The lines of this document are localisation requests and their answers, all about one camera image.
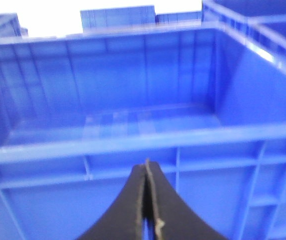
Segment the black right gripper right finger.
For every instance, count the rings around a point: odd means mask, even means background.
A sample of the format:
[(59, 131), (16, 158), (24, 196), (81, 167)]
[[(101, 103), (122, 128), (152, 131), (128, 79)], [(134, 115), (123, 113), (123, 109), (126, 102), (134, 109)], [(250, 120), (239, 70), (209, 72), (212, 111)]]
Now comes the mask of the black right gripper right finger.
[(159, 164), (146, 160), (149, 238), (153, 240), (219, 240), (220, 233), (202, 220), (176, 193)]

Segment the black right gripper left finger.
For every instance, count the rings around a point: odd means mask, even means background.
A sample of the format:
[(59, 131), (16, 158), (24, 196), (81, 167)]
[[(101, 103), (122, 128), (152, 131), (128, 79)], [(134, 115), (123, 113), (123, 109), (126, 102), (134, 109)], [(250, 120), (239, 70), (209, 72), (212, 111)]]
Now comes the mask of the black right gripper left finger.
[(135, 165), (123, 189), (96, 223), (80, 240), (141, 240), (146, 167)]

